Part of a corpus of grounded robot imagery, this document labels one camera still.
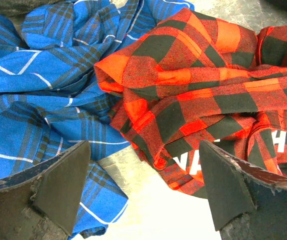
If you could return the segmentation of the red black plaid shirt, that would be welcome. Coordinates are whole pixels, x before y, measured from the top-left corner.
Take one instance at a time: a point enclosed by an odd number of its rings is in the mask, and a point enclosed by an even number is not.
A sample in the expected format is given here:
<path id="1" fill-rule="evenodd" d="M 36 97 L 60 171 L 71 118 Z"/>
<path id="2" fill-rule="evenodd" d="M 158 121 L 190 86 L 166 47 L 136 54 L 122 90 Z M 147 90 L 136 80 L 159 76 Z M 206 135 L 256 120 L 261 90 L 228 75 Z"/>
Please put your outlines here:
<path id="1" fill-rule="evenodd" d="M 287 176 L 287 25 L 187 8 L 94 65 L 111 126 L 175 191 L 207 196 L 200 142 Z"/>

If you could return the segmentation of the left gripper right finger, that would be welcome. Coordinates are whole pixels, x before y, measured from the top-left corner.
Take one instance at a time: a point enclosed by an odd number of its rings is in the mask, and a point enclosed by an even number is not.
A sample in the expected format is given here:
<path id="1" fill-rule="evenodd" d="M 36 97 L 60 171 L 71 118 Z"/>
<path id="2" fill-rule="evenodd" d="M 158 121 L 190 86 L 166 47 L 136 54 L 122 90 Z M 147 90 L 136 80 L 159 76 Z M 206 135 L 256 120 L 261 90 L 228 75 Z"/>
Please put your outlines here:
<path id="1" fill-rule="evenodd" d="M 287 240 L 287 177 L 208 141 L 200 163 L 214 228 L 223 240 Z"/>

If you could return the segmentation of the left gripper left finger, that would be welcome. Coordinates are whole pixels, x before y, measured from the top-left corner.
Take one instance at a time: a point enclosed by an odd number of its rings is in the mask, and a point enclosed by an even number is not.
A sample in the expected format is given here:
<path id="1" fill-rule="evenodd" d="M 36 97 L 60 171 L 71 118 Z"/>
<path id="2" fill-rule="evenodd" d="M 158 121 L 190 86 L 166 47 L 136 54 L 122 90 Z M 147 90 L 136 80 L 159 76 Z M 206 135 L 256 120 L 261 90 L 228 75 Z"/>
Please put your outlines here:
<path id="1" fill-rule="evenodd" d="M 91 160 L 86 141 L 0 179 L 0 240 L 66 240 L 72 235 Z"/>

